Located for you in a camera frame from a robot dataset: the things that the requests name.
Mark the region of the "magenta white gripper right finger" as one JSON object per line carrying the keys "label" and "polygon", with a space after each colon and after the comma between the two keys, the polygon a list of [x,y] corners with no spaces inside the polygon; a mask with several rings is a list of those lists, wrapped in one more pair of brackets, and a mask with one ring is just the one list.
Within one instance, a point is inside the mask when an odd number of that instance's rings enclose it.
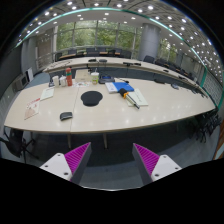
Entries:
{"label": "magenta white gripper right finger", "polygon": [[168,155],[159,156],[136,143],[133,144],[132,154],[144,185],[181,170]]}

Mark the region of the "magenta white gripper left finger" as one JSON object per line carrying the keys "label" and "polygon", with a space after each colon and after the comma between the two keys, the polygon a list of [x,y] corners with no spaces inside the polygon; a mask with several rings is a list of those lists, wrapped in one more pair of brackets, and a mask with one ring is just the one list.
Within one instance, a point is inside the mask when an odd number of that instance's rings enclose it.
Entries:
{"label": "magenta white gripper left finger", "polygon": [[41,169],[79,184],[91,153],[91,143],[88,142],[66,154],[56,153],[41,166]]}

